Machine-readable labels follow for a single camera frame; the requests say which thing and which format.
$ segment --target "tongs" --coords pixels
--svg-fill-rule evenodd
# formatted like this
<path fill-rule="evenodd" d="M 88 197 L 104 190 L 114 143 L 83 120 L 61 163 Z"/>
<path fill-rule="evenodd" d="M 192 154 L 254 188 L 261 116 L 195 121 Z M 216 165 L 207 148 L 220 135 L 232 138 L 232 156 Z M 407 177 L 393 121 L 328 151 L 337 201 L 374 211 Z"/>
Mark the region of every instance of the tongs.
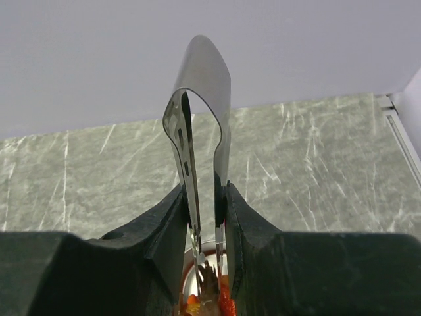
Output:
<path fill-rule="evenodd" d="M 199 269 L 205 256 L 201 249 L 201 224 L 199 196 L 191 112 L 187 91 L 195 93 L 210 109 L 218 122 L 220 141 L 214 152 L 214 216 L 216 259 L 218 271 L 222 271 L 224 249 L 224 210 L 226 209 L 226 186 L 230 156 L 231 130 L 231 77 L 228 68 L 209 38 L 196 36 L 184 54 L 184 59 L 168 102 L 162 123 L 171 139 L 182 192 L 189 208 L 189 232 L 196 272 L 197 291 L 200 295 Z"/>

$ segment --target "white wall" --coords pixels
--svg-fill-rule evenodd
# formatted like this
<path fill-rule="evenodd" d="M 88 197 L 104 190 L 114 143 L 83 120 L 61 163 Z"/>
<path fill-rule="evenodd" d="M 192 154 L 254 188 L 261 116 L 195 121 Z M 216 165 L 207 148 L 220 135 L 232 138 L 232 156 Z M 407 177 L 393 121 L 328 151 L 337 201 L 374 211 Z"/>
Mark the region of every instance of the white wall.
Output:
<path fill-rule="evenodd" d="M 421 157 L 421 68 L 401 93 L 391 96 L 419 157 Z"/>
<path fill-rule="evenodd" d="M 0 4 L 0 138 L 160 117 L 207 35 L 233 107 L 396 92 L 421 65 L 419 0 Z"/>

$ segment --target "black plastic part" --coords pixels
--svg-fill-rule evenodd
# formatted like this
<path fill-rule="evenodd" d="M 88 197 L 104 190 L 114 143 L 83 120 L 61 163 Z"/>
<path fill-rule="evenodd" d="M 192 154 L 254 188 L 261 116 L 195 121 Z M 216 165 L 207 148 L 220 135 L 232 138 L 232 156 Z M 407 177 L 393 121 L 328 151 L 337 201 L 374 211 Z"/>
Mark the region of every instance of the black plastic part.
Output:
<path fill-rule="evenodd" d="M 187 221 L 177 186 L 100 240 L 0 234 L 0 315 L 171 315 Z"/>
<path fill-rule="evenodd" d="M 237 315 L 421 315 L 421 244 L 404 234 L 282 232 L 228 186 Z"/>

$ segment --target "gray marble countertop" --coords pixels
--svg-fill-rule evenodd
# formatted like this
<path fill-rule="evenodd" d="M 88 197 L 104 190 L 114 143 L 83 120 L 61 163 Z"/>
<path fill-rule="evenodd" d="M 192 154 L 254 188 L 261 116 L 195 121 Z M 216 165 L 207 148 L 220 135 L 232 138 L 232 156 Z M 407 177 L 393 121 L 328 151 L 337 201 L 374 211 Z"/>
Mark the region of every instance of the gray marble countertop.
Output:
<path fill-rule="evenodd" d="M 421 237 L 421 193 L 373 95 L 232 111 L 230 180 L 282 230 Z M 210 114 L 193 118 L 203 240 L 213 237 Z M 0 228 L 98 238 L 178 175 L 161 120 L 0 141 Z"/>

